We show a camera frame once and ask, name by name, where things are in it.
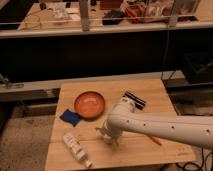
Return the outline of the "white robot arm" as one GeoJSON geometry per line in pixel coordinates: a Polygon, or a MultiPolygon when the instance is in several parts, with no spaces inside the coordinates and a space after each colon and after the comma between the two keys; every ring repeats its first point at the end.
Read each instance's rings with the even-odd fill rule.
{"type": "Polygon", "coordinates": [[[109,112],[100,132],[108,142],[124,131],[142,133],[206,149],[213,149],[213,117],[160,116],[135,113],[135,101],[122,97],[109,112]]]}

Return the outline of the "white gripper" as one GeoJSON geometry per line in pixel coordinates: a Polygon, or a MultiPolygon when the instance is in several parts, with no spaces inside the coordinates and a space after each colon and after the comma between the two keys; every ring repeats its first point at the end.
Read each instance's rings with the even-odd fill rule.
{"type": "Polygon", "coordinates": [[[121,136],[121,130],[108,121],[103,123],[100,133],[107,144],[117,143],[118,138],[121,136]]]}

